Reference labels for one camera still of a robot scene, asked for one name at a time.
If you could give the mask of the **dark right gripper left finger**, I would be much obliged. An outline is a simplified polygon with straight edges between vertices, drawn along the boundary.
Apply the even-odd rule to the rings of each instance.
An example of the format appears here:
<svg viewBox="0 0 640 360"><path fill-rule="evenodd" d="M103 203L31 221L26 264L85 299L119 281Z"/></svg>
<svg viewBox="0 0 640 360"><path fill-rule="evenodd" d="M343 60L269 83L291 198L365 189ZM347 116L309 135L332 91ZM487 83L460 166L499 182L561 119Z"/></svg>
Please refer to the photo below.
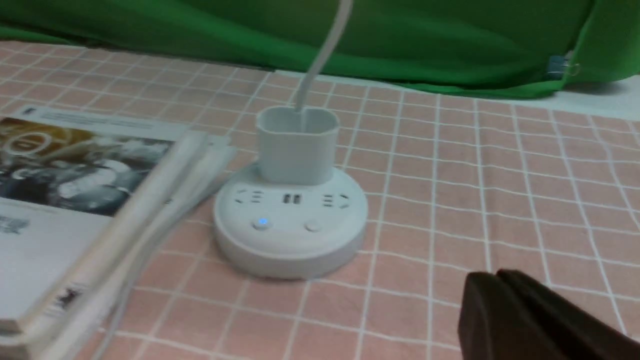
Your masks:
<svg viewBox="0 0 640 360"><path fill-rule="evenodd" d="M457 333L464 360L564 360L517 296L487 272L464 282Z"/></svg>

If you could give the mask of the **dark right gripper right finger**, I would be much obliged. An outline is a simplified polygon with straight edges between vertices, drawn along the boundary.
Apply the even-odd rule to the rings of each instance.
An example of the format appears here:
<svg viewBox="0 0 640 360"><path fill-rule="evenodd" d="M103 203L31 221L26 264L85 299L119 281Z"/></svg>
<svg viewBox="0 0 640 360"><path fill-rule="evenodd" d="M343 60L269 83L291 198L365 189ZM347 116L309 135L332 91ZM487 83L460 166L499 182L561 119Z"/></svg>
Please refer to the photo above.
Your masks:
<svg viewBox="0 0 640 360"><path fill-rule="evenodd" d="M499 269L498 278L524 302L543 332L569 360L638 360L640 346L518 269Z"/></svg>

